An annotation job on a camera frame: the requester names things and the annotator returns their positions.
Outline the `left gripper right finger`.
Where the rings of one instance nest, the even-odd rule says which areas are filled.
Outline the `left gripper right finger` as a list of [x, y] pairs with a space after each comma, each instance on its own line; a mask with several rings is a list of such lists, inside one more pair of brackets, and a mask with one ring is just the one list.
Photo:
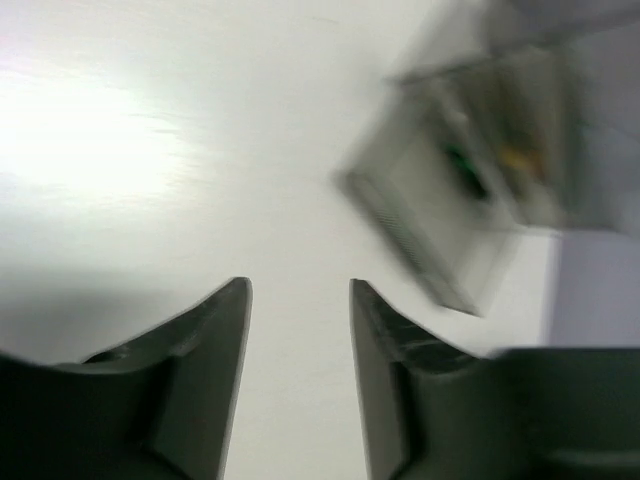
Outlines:
[[466, 353], [350, 284], [372, 479], [635, 479], [639, 352]]

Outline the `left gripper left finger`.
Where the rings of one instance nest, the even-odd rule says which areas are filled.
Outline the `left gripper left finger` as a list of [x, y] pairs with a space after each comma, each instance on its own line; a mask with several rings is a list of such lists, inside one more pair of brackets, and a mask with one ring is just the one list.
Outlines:
[[82, 362], [1, 357], [5, 479], [219, 479], [251, 313], [235, 277]]

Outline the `green black screwdriver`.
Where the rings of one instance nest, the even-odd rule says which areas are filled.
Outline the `green black screwdriver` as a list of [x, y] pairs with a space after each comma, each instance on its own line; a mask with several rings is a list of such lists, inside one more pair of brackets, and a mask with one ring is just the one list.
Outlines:
[[471, 200], [489, 202], [491, 193], [470, 157], [450, 143], [440, 143], [439, 149], [450, 165], [450, 170], [462, 192]]

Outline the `clear plastic drawer organizer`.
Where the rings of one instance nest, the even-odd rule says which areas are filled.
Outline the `clear plastic drawer organizer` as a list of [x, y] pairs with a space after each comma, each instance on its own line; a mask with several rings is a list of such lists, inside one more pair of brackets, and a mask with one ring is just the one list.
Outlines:
[[[639, 235], [639, 5], [455, 1], [392, 82], [393, 104], [344, 175], [436, 304], [483, 314], [528, 230]], [[468, 198], [439, 149], [491, 193]], [[545, 175], [506, 167], [537, 149]]]

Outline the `yellow long nose pliers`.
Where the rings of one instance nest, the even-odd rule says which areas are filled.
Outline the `yellow long nose pliers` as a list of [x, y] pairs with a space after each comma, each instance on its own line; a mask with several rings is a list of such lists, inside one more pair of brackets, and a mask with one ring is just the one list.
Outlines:
[[545, 175], [544, 160], [537, 149], [526, 149], [507, 145], [502, 148], [502, 163], [511, 169], [524, 171], [536, 177]]

